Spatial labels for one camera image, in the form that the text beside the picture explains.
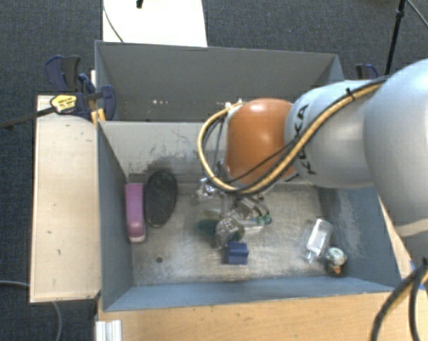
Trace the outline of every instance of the black oval object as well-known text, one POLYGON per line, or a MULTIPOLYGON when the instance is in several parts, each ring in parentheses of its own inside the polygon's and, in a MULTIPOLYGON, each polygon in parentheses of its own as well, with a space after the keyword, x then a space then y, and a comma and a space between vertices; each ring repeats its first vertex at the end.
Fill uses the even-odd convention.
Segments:
POLYGON ((176 206, 177 182, 166 170, 153 173, 144 186, 144 213, 152 227, 162 227, 176 206))

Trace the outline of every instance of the gray carpet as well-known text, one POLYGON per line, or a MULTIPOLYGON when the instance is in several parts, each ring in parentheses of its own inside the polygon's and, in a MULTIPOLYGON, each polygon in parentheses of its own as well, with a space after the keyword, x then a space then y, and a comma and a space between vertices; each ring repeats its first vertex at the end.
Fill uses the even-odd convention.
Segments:
MULTIPOLYGON (((203 0, 212 46, 337 53, 347 78, 356 63, 384 72, 398 0, 203 0)), ((428 20, 428 0, 413 0, 428 20)), ((52 87, 43 65, 56 54, 94 67, 101 0, 0 0, 0 120, 33 110, 52 87)), ((428 57, 428 31, 407 6, 393 72, 428 57)), ((33 183, 33 124, 0 131, 0 279, 28 281, 33 183)), ((51 340, 54 310, 26 305, 26 293, 0 288, 0 340, 51 340)), ((62 339, 90 340, 93 302, 61 305, 62 339)))

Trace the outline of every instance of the blue clamp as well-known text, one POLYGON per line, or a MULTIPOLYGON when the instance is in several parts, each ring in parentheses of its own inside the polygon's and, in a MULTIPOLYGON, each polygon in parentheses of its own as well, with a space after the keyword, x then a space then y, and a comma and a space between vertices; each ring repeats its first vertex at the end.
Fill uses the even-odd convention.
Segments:
POLYGON ((225 249, 225 262, 234 265, 248 263, 248 249, 245 242, 229 242, 225 249))
POLYGON ((89 102, 100 102, 98 107, 105 111, 106 120, 112 120, 116 111, 116 96, 111 85, 105 85, 101 92, 96 92, 95 86, 85 73, 78 75, 77 69, 80 58, 73 55, 62 57, 56 55, 50 58, 45 64, 45 75, 56 89, 57 93, 69 92, 77 98, 77 109, 70 111, 70 115, 82 117, 90 120, 91 112, 94 111, 89 106, 89 102))

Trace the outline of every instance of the blue block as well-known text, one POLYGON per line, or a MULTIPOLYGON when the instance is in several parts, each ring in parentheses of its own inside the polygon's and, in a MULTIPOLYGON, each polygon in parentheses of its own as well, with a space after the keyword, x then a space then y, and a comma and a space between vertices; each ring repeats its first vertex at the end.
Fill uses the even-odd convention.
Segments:
POLYGON ((225 262, 234 265, 248 263, 248 249, 245 242, 229 242, 225 250, 225 262))

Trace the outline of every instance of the gray box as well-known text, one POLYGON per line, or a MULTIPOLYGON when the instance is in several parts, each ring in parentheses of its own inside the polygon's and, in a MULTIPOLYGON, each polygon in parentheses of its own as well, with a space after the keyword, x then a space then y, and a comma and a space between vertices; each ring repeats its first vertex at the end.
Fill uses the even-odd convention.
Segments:
POLYGON ((325 190, 297 181, 276 187, 265 196, 273 223, 246 239, 247 266, 222 264, 195 229, 204 206, 190 202, 202 177, 195 151, 201 122, 238 97, 294 101, 343 80, 335 55, 97 42, 96 71, 97 84, 112 84, 118 98, 116 121, 98 130, 106 311, 381 292, 400 281, 374 188, 325 190), (176 209, 164 227, 148 228, 145 244, 131 244, 124 185, 145 182, 160 168, 177 178, 176 209), (349 257, 343 278, 303 259, 304 221, 317 216, 333 224, 332 244, 349 257))

